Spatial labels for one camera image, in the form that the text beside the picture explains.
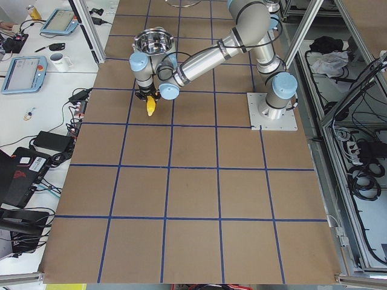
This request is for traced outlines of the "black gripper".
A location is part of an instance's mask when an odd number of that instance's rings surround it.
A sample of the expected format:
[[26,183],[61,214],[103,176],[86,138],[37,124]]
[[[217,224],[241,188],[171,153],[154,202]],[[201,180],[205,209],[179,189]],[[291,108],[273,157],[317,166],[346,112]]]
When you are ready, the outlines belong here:
[[158,90],[155,89],[154,87],[151,88],[142,88],[140,87],[139,89],[135,90],[135,95],[138,99],[144,101],[147,100],[147,96],[151,95],[153,98],[158,101],[160,99],[160,95],[158,93]]

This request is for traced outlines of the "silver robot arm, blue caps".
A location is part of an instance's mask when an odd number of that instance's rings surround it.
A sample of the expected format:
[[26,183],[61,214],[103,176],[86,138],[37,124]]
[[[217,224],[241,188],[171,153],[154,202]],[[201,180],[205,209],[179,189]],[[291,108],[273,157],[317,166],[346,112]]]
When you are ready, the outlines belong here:
[[278,1],[228,1],[227,8],[235,21],[230,33],[184,62],[177,62],[175,39],[163,27],[143,30],[134,39],[129,64],[138,86],[136,96],[146,102],[148,115],[155,111],[160,98],[174,100],[180,89],[211,69],[242,53],[253,51],[257,70],[265,81],[267,95],[258,112],[269,120],[278,120],[290,110],[288,104],[298,83],[286,72],[273,48],[270,36],[280,24],[274,15]]

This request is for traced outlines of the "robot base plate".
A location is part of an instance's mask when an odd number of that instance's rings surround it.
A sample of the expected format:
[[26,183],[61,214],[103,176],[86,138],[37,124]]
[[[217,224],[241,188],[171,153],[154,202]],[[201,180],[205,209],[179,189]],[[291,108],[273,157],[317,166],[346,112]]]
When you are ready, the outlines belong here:
[[291,100],[285,108],[274,109],[266,103],[267,93],[247,93],[250,127],[252,130],[297,131],[298,126]]

